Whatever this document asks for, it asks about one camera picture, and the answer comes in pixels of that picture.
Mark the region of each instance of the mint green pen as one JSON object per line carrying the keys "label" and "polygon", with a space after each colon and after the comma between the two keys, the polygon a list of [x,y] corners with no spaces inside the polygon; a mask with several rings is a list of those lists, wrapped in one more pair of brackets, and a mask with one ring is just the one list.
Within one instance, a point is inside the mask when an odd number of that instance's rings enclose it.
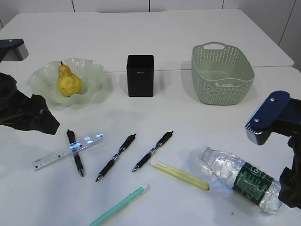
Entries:
{"label": "mint green pen", "polygon": [[119,210],[123,209],[126,205],[131,203],[132,201],[139,198],[144,192],[148,191],[150,189],[150,186],[148,184],[144,184],[140,186],[137,190],[132,192],[127,198],[123,199],[121,202],[113,206],[111,209],[109,209],[107,212],[102,214],[99,218],[97,218],[90,226],[98,226],[102,224],[104,221],[109,219],[111,216],[113,216],[115,213],[117,213]]}

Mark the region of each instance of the black pen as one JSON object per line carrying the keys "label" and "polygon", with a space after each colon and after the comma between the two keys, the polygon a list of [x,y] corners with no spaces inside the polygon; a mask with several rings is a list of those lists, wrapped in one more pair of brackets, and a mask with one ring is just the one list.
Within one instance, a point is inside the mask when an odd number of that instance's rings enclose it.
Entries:
{"label": "black pen", "polygon": [[135,137],[136,137],[136,134],[133,134],[133,135],[130,135],[130,136],[127,137],[127,139],[125,140],[125,142],[119,148],[118,153],[115,154],[113,156],[113,158],[108,162],[108,164],[103,168],[103,170],[100,171],[100,173],[98,174],[95,182],[101,180],[101,178],[103,178],[107,174],[107,172],[112,168],[112,166],[115,164],[115,162],[120,157],[120,155],[127,149],[127,147],[130,146],[130,144],[133,142],[133,140],[135,139]]}
{"label": "black pen", "polygon": [[147,154],[135,165],[132,172],[139,170],[147,161],[151,158],[151,156],[156,152],[156,150],[165,144],[166,141],[171,138],[173,135],[173,131],[167,132],[164,136],[156,143],[156,146],[152,148]]}
{"label": "black pen", "polygon": [[[73,131],[67,130],[67,137],[68,137],[68,140],[69,140],[70,144],[73,144],[74,142],[76,142],[75,135],[74,135]],[[81,163],[79,153],[74,152],[73,153],[73,158],[74,158],[75,163],[76,163],[77,171],[79,172],[80,176],[83,177],[84,176],[84,167]]]}

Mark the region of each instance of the white table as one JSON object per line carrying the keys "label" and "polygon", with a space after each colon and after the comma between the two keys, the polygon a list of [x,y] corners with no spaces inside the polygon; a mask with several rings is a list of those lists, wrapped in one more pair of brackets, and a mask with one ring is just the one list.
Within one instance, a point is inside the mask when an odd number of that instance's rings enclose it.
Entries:
{"label": "white table", "polygon": [[253,67],[293,65],[239,9],[23,13],[0,31],[0,39],[13,38],[24,39],[29,50],[24,65],[31,72],[70,57],[95,60],[109,72],[124,72],[130,54],[154,55],[155,70],[190,69],[192,48],[211,41],[240,48]]}
{"label": "white table", "polygon": [[[242,102],[211,106],[198,101],[191,71],[155,72],[152,98],[127,96],[126,73],[106,73],[103,89],[88,105],[49,106],[61,123],[56,135],[0,127],[0,222],[4,226],[84,226],[126,197],[138,186],[151,189],[106,226],[232,226],[298,225],[300,210],[283,205],[276,216],[263,216],[256,207],[230,190],[213,186],[205,192],[146,164],[131,170],[167,131],[173,137],[154,156],[186,172],[189,153],[203,143],[230,151],[279,178],[291,167],[293,151],[287,137],[272,134],[263,146],[248,140],[244,125],[261,102],[275,90],[301,99],[301,74],[291,67],[255,68],[255,80]],[[20,90],[28,76],[19,75]],[[82,153],[86,176],[78,175],[70,157],[35,172],[32,161],[68,144],[67,129],[78,137],[101,131],[100,145]],[[95,178],[127,136],[136,140],[98,183]]]}

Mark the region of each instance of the black box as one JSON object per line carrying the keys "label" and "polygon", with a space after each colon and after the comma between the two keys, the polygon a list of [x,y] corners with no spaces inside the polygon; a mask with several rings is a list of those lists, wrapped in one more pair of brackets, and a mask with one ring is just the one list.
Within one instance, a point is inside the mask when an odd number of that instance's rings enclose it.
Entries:
{"label": "black box", "polygon": [[154,96],[154,56],[127,57],[127,88],[129,97]]}

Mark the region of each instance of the bottle label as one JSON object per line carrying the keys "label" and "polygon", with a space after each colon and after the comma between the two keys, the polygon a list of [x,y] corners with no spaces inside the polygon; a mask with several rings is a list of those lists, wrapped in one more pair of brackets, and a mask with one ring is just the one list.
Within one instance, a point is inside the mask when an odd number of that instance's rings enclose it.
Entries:
{"label": "bottle label", "polygon": [[274,178],[249,163],[245,163],[237,175],[233,190],[259,205]]}

